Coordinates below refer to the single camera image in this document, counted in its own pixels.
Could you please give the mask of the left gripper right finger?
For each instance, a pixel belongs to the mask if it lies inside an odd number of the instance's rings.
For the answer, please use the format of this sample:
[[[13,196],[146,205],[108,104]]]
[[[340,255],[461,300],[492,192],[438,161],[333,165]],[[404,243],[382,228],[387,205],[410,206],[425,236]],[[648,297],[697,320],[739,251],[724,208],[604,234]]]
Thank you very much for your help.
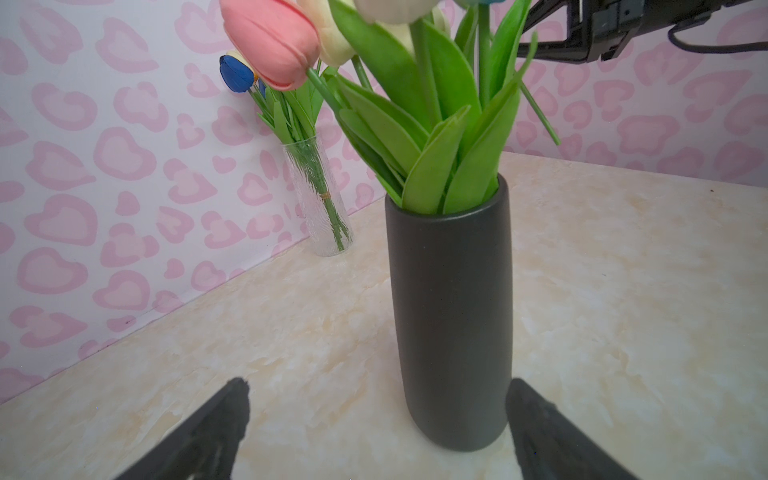
[[[524,380],[511,380],[505,410],[523,479],[637,479]]]

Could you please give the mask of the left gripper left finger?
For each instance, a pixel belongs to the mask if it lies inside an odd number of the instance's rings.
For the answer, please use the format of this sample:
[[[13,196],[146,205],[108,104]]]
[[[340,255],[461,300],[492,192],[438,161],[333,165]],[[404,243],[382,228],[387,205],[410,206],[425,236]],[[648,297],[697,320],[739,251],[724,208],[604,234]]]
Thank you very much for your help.
[[[249,385],[233,378],[119,477],[229,479],[249,420]]]

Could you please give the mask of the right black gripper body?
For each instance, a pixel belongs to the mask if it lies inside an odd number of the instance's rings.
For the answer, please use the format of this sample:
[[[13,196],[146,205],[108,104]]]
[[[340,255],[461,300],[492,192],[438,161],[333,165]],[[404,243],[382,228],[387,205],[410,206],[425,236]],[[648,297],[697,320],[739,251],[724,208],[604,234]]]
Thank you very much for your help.
[[[706,22],[721,8],[747,3],[748,0],[647,0],[619,1],[618,24],[644,35],[678,24]]]

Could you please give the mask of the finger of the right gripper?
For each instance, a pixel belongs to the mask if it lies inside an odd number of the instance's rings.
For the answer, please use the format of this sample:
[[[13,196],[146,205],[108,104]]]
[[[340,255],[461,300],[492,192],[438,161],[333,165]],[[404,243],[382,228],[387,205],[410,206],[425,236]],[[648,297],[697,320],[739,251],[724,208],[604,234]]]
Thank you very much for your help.
[[[540,41],[534,58],[570,64],[619,56],[638,33],[644,17],[643,0],[543,0],[526,15],[523,30],[531,30],[560,9],[566,10],[566,38]]]

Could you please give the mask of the black cone vase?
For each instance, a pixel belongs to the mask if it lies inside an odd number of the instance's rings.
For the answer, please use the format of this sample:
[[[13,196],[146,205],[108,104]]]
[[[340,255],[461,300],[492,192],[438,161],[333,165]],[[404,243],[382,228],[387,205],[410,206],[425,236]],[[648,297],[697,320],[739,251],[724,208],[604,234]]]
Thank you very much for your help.
[[[513,360],[509,190],[423,216],[385,201],[399,363],[408,411],[434,444],[472,452],[505,430]]]

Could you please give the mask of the clear glass vase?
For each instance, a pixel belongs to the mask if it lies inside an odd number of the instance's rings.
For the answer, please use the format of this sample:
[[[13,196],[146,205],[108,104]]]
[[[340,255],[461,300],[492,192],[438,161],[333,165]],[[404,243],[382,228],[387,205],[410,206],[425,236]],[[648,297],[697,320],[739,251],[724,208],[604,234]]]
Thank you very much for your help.
[[[332,257],[349,249],[353,230],[321,140],[283,146],[313,251]]]

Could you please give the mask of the deep pink tulip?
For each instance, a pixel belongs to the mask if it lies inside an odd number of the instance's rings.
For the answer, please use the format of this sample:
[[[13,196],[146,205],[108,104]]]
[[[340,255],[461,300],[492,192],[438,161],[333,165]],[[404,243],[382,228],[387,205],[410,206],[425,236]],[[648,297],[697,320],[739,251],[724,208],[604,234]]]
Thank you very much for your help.
[[[316,8],[326,9],[324,18],[331,30],[348,43],[337,28],[330,10],[331,1],[318,1],[311,8],[293,1],[222,1],[221,14],[225,32],[241,60],[252,68],[256,76],[278,92],[286,92],[292,101],[294,90],[306,82],[320,89],[321,99],[336,107],[336,96],[326,80],[314,70],[325,41],[314,22]],[[369,24],[378,23],[395,35],[413,52],[410,35],[405,26],[390,25],[372,20],[367,14],[381,9],[376,1],[342,1],[355,8]]]

